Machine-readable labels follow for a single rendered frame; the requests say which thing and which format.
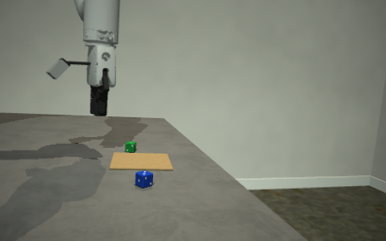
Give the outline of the tan flat mat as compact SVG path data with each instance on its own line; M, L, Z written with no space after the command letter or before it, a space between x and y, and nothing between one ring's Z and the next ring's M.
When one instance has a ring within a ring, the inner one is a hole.
M168 154L114 152L110 170L173 171Z

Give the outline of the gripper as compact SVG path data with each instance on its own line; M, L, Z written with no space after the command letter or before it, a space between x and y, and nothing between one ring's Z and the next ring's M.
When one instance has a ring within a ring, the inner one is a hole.
M93 114L94 105L94 116L106 116L108 91L116 85L116 46L101 43L85 45L88 47L87 61L91 63L87 65L87 84L91 86L90 113Z

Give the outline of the green die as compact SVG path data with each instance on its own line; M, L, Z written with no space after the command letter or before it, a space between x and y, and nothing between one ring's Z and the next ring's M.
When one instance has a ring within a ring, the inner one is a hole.
M125 152L134 153L136 151L136 142L127 141Z

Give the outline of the blue die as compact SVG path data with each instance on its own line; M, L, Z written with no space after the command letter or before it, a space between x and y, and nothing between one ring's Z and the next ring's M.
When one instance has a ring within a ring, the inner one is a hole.
M136 172L136 185L146 188L153 185L153 174L146 170Z

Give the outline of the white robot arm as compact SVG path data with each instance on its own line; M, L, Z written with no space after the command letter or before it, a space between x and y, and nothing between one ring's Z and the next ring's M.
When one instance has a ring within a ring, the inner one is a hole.
M120 0L74 0L74 2L83 21L84 42L118 44ZM91 65L90 62L66 61L60 58L47 74L57 79L70 64Z

